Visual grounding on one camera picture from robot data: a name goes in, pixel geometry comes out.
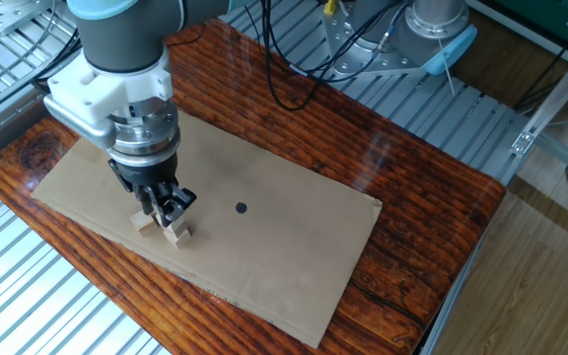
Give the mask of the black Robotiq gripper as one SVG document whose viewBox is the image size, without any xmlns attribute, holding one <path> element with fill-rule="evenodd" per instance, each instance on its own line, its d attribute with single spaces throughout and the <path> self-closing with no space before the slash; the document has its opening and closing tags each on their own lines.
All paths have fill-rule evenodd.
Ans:
<svg viewBox="0 0 568 355">
<path fill-rule="evenodd" d="M 177 221 L 196 200 L 196 195 L 191 190 L 178 187 L 176 154 L 147 167 L 126 166 L 114 159 L 107 163 L 125 190 L 134 192 L 136 199 L 142 204 L 142 211 L 146 215 L 155 212 L 164 220 L 165 227 Z M 171 189 L 168 200 L 166 188 Z"/>
</svg>

